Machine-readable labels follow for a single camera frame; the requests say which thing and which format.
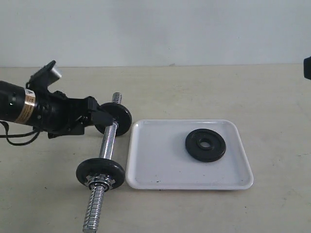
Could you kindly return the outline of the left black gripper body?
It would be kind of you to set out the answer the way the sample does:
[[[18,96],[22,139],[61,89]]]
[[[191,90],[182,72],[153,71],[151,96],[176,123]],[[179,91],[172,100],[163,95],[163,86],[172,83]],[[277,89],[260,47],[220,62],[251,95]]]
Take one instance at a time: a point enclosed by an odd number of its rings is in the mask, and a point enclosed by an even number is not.
[[[35,108],[31,114],[31,126],[48,133],[48,138],[67,135],[83,135],[91,126],[94,98],[69,98],[63,92],[36,92]]]

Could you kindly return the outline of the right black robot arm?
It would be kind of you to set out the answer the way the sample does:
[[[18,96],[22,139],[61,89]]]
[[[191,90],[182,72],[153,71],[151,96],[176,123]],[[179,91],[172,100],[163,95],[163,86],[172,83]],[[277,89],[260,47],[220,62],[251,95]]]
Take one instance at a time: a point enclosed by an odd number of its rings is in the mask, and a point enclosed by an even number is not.
[[[304,59],[303,73],[306,79],[311,80],[311,57],[307,57]]]

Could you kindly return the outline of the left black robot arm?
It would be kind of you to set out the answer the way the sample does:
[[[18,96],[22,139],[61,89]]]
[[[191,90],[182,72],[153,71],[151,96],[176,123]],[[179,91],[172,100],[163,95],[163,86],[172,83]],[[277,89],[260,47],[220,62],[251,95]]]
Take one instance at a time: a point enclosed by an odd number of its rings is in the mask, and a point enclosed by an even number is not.
[[[92,96],[69,98],[61,91],[5,81],[0,83],[0,119],[31,126],[34,133],[47,132],[49,139],[83,135],[88,126],[103,128],[113,123],[113,117]]]

